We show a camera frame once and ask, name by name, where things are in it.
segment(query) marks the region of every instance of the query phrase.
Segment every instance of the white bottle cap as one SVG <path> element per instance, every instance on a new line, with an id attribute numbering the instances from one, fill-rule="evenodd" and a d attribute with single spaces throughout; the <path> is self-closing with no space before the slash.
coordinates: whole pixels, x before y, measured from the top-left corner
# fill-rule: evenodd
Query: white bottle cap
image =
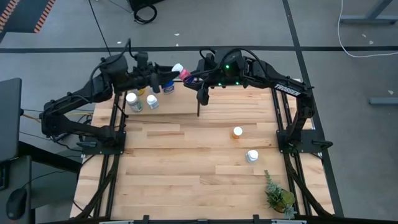
<path id="1" fill-rule="evenodd" d="M 242 133 L 243 133 L 243 130 L 242 130 L 241 127 L 235 127 L 235 128 L 234 128 L 234 134 L 235 134 L 236 136 L 240 136 L 240 135 L 242 135 Z"/>
<path id="2" fill-rule="evenodd" d="M 147 102 L 150 103 L 150 104 L 155 103 L 156 101 L 157 101 L 157 99 L 156 99 L 156 97 L 154 95 L 149 95 L 147 97 Z"/>
<path id="3" fill-rule="evenodd" d="M 256 150 L 250 150 L 248 152 L 250 159 L 256 160 L 259 158 L 259 153 Z"/>
<path id="4" fill-rule="evenodd" d="M 137 95 L 135 93 L 129 93 L 126 96 L 126 100 L 129 103 L 133 103 L 133 102 L 135 102 L 137 100 Z"/>
<path id="5" fill-rule="evenodd" d="M 183 69 L 184 67 L 180 63 L 176 63 L 172 68 L 172 72 L 182 72 Z"/>

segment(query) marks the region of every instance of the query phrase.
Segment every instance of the wooden table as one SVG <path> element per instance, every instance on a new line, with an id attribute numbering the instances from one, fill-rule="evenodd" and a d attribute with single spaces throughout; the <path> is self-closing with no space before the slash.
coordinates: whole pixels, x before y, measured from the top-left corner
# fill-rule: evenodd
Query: wooden table
<path id="1" fill-rule="evenodd" d="M 295 114 L 295 98 L 288 99 Z M 93 125 L 109 124 L 112 102 L 96 105 Z M 200 107 L 200 117 L 131 115 L 126 124 L 126 150 L 119 163 L 113 220 L 142 220 L 143 215 L 156 220 L 252 219 L 253 214 L 283 217 L 269 208 L 264 193 L 264 170 L 289 189 L 284 159 L 278 151 L 270 89 L 216 88 L 210 90 L 209 105 Z M 239 139 L 231 137 L 235 126 L 243 128 Z M 305 128 L 312 128 L 310 120 Z M 259 160 L 252 164 L 245 159 L 250 149 L 259 152 Z M 80 172 L 75 202 L 82 207 L 98 187 L 102 160 L 103 156 L 95 156 Z M 311 154 L 301 154 L 301 160 L 309 190 L 333 213 L 321 160 Z M 297 197 L 304 213 L 299 190 Z M 79 212 L 73 207 L 71 216 Z"/>

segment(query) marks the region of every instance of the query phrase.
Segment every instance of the gray floor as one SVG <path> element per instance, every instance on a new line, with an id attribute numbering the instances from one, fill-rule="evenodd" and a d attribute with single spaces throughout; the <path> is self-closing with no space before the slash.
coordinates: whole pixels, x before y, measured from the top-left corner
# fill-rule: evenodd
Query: gray floor
<path id="1" fill-rule="evenodd" d="M 127 7 L 125 0 L 113 1 Z M 344 13 L 364 14 L 375 2 L 345 0 Z M 301 46 L 338 46 L 339 0 L 289 0 L 289 4 Z M 140 47 L 293 45 L 282 1 L 166 0 L 156 5 L 158 18 L 146 26 L 133 23 L 130 14 L 107 0 L 93 1 L 93 6 L 112 47 L 122 46 L 127 38 L 132 39 L 133 46 Z M 397 10 L 398 1 L 394 1 L 385 14 L 396 15 Z M 396 25 L 341 28 L 343 43 L 351 46 L 398 45 L 397 36 Z M 104 47 L 104 43 L 87 0 L 57 0 L 39 34 L 7 33 L 0 47 Z M 280 73 L 301 77 L 294 52 L 256 53 Z M 199 59 L 197 52 L 149 55 L 160 64 L 180 62 L 189 69 L 194 69 Z M 106 53 L 0 54 L 0 80 L 21 77 L 22 107 L 40 110 L 48 100 L 80 88 L 104 56 Z M 394 92 L 393 96 L 398 94 L 398 55 L 351 58 L 343 52 L 304 52 L 303 56 L 315 86 L 326 138 L 335 143 L 330 154 L 345 215 L 398 220 L 398 110 L 395 106 L 370 106 L 367 102 L 370 96 L 390 96 L 388 90 Z M 21 131 L 40 135 L 40 127 L 24 118 Z M 63 150 L 48 141 L 23 134 L 21 138 L 52 152 Z M 70 200 L 44 207 L 38 211 L 37 219 L 64 220 L 70 207 Z"/>

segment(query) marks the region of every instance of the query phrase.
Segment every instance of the small succulent plant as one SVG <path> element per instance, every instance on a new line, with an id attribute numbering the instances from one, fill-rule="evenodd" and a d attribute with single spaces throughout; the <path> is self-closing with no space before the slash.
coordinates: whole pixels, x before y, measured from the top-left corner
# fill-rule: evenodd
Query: small succulent plant
<path id="1" fill-rule="evenodd" d="M 267 178 L 267 202 L 270 208 L 273 208 L 278 212 L 282 212 L 285 218 L 294 218 L 294 215 L 297 214 L 293 207 L 293 203 L 296 201 L 294 194 L 282 189 L 282 187 L 274 183 L 268 170 L 265 170 L 265 172 Z"/>

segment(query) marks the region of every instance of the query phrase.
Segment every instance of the hazard stripe tape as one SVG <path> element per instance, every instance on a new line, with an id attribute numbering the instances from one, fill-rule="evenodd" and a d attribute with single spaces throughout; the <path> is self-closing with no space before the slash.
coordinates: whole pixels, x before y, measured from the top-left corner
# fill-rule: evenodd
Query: hazard stripe tape
<path id="1" fill-rule="evenodd" d="M 20 0 L 10 0 L 0 14 L 0 33 L 4 30 L 8 19 L 11 17 L 12 12 L 14 12 L 15 8 L 17 7 Z"/>
<path id="2" fill-rule="evenodd" d="M 54 5 L 54 3 L 55 3 L 55 0 L 49 0 L 49 1 L 48 1 L 47 5 L 45 6 L 45 8 L 44 8 L 44 10 L 43 10 L 42 15 L 40 16 L 39 20 L 38 20 L 37 23 L 36 23 L 36 26 L 35 26 L 35 28 L 34 28 L 34 32 L 35 32 L 35 33 L 40 32 L 40 30 L 41 30 L 42 27 L 44 26 L 44 22 L 45 22 L 47 16 L 49 16 L 50 11 L 51 11 L 51 8 L 52 8 L 52 6 Z"/>

